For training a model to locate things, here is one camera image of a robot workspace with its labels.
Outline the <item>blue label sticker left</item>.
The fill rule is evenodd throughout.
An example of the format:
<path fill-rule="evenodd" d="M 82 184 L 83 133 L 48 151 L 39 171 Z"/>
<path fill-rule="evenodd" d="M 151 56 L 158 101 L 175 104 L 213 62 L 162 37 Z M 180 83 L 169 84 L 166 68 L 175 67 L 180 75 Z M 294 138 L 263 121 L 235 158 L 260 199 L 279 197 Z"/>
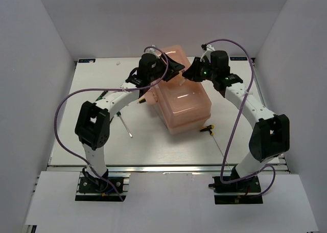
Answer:
<path fill-rule="evenodd" d="M 78 63 L 94 63 L 96 60 L 91 58 L 91 59 L 79 59 Z"/>

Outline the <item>small green precision screwdriver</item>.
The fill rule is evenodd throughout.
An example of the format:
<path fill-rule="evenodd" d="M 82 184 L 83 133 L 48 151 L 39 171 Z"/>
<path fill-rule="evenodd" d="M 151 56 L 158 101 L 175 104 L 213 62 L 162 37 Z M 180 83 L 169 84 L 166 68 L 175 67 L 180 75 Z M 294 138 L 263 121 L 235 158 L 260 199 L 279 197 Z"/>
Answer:
<path fill-rule="evenodd" d="M 108 93 L 108 91 L 103 91 L 97 98 L 96 101 L 101 100 L 106 94 Z"/>

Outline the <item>aluminium table rail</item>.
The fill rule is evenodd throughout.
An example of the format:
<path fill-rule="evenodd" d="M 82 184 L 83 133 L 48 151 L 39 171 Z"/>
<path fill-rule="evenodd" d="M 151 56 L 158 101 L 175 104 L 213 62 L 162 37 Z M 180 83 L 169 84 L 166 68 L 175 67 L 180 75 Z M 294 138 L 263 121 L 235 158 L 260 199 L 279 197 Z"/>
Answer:
<path fill-rule="evenodd" d="M 48 166 L 47 171 L 82 171 L 83 166 Z M 109 172 L 220 172 L 222 166 L 111 166 Z"/>

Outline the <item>blue label sticker right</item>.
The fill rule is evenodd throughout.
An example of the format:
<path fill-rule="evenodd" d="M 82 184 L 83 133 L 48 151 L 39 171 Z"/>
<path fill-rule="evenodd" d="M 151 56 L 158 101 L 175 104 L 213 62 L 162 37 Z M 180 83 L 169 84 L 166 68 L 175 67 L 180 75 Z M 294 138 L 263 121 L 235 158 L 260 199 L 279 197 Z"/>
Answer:
<path fill-rule="evenodd" d="M 248 59 L 247 59 L 247 57 L 230 57 L 230 60 L 231 61 L 247 61 Z"/>

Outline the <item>blue label sticker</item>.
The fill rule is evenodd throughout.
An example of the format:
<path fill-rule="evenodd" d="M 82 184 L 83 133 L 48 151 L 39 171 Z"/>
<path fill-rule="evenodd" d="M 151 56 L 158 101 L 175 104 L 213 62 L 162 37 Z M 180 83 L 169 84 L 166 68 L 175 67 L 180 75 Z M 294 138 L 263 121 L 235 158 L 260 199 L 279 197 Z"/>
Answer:
<path fill-rule="evenodd" d="M 91 58 L 91 59 L 79 59 L 78 63 L 94 63 L 96 60 Z"/>
<path fill-rule="evenodd" d="M 248 59 L 247 59 L 247 57 L 230 57 L 230 60 L 231 61 L 247 61 Z"/>

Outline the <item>pink plastic toolbox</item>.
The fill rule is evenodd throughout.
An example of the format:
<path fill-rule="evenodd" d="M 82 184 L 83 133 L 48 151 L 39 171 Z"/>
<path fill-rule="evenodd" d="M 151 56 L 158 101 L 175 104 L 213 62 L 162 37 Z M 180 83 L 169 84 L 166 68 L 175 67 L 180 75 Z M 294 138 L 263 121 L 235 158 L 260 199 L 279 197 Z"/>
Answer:
<path fill-rule="evenodd" d="M 185 66 L 168 82 L 161 81 L 144 95 L 149 105 L 160 111 L 160 116 L 171 134 L 178 134 L 204 127 L 211 117 L 212 103 L 200 82 L 185 79 L 182 73 L 190 62 L 179 45 L 162 49 L 174 61 Z"/>

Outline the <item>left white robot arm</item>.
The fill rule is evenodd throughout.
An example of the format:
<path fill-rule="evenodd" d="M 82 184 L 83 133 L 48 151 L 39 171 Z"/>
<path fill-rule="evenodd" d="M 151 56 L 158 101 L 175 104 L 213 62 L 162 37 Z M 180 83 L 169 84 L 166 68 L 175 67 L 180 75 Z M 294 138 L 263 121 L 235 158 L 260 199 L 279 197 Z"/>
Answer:
<path fill-rule="evenodd" d="M 83 175 L 96 191 L 106 190 L 108 170 L 104 159 L 104 145 L 109 140 L 110 123 L 113 117 L 125 106 L 137 100 L 157 81 L 170 81 L 185 66 L 171 59 L 167 54 L 156 56 L 145 53 L 118 91 L 105 94 L 93 103 L 82 104 L 75 127 L 84 151 L 88 166 Z"/>

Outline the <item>green flathead screwdriver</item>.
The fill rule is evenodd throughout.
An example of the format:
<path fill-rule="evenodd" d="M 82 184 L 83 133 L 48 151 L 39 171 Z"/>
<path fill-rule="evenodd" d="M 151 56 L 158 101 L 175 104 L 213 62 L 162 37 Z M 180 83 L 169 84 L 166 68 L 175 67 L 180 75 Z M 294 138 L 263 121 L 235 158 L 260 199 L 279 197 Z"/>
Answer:
<path fill-rule="evenodd" d="M 129 136 L 131 137 L 131 138 L 133 138 L 133 135 L 131 134 L 131 132 L 130 132 L 130 130 L 129 130 L 129 128 L 127 127 L 127 125 L 126 125 L 126 123 L 125 123 L 125 121 L 124 121 L 124 119 L 123 119 L 123 117 L 122 117 L 122 114 L 121 114 L 121 112 L 119 111 L 119 112 L 117 112 L 117 117 L 119 117 L 120 118 L 120 120 L 121 120 L 121 122 L 122 122 L 122 124 L 124 125 L 124 127 L 125 127 L 125 129 L 126 129 L 126 131 L 128 132 L 128 134 L 129 134 Z"/>

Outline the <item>yellow T-handle hex key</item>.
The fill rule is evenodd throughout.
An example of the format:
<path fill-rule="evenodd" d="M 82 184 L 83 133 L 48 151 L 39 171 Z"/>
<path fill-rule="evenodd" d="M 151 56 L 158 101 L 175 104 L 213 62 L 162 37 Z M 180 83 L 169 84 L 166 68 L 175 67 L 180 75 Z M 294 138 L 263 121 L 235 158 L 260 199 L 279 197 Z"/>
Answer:
<path fill-rule="evenodd" d="M 207 160 L 210 160 L 212 164 L 222 166 L 224 151 L 215 137 L 214 127 L 214 124 L 209 124 L 197 129 L 199 137 L 201 138 L 201 152 L 208 156 Z"/>
<path fill-rule="evenodd" d="M 141 103 L 145 103 L 146 102 L 146 99 L 145 98 L 140 98 L 138 99 L 138 103 L 141 104 Z"/>

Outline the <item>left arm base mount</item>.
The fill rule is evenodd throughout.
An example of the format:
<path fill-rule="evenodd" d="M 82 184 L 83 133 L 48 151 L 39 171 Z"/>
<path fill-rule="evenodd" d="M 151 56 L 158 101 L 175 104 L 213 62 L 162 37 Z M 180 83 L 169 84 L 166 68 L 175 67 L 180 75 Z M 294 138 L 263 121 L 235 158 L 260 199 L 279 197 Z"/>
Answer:
<path fill-rule="evenodd" d="M 80 175 L 76 189 L 75 201 L 123 202 L 128 192 L 129 177 L 127 175 L 109 176 L 108 179 L 116 187 L 122 200 L 114 188 L 107 182 L 101 181 L 98 186 L 84 175 Z"/>

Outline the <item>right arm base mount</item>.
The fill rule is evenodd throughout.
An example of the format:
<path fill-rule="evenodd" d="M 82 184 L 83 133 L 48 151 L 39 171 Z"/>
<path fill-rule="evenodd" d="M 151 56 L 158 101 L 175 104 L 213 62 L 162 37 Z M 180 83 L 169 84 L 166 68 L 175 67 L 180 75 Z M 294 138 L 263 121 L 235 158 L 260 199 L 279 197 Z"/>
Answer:
<path fill-rule="evenodd" d="M 220 177 L 213 177 L 208 185 L 214 191 L 216 205 L 263 204 L 261 186 L 257 177 L 231 184 L 223 184 Z"/>

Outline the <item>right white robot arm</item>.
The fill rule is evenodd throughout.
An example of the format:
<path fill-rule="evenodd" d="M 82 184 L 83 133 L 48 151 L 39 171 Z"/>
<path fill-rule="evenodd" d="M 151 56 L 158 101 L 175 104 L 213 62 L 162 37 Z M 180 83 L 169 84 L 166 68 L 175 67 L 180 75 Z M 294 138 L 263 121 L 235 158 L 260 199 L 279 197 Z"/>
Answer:
<path fill-rule="evenodd" d="M 209 56 L 195 57 L 182 75 L 194 82 L 211 81 L 214 89 L 238 109 L 238 116 L 243 115 L 251 125 L 249 152 L 232 169 L 229 181 L 234 190 L 245 190 L 249 186 L 249 178 L 290 149 L 289 118 L 269 110 L 250 94 L 243 80 L 231 73 L 225 51 L 212 51 Z"/>

